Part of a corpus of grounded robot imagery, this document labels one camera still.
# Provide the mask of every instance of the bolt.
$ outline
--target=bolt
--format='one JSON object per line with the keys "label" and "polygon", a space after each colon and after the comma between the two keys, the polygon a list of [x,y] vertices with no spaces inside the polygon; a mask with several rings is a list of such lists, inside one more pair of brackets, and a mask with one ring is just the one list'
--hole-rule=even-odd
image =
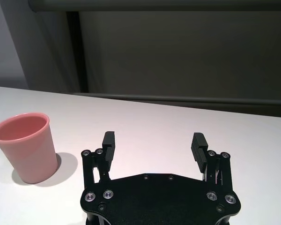
{"label": "bolt", "polygon": [[97,149],[97,150],[96,150],[96,153],[97,153],[97,154],[102,154],[102,153],[103,153],[103,149]]}
{"label": "bolt", "polygon": [[217,205],[215,208],[218,212],[224,212],[224,207],[222,205]]}
{"label": "bolt", "polygon": [[113,191],[111,191],[111,190],[104,191],[103,197],[106,198],[106,199],[112,198],[113,197]]}
{"label": "bolt", "polygon": [[215,152],[212,151],[212,150],[208,151],[208,154],[209,154],[210,156],[215,156]]}
{"label": "bolt", "polygon": [[87,156],[87,155],[89,154],[89,150],[84,150],[84,151],[82,152],[82,154],[83,154],[84,156]]}
{"label": "bolt", "polygon": [[211,201],[217,200],[216,194],[214,192],[208,192],[207,193],[207,198]]}
{"label": "bolt", "polygon": [[230,204],[235,204],[236,203],[236,199],[232,195],[226,195],[225,196],[225,200],[226,200],[226,202],[228,202]]}
{"label": "bolt", "polygon": [[85,197],[84,197],[84,200],[87,201],[87,202],[91,202],[95,199],[96,195],[95,193],[93,192],[88,192]]}
{"label": "bolt", "polygon": [[227,152],[223,152],[223,153],[222,153],[222,156],[223,156],[224,158],[229,158],[229,154],[228,154]]}

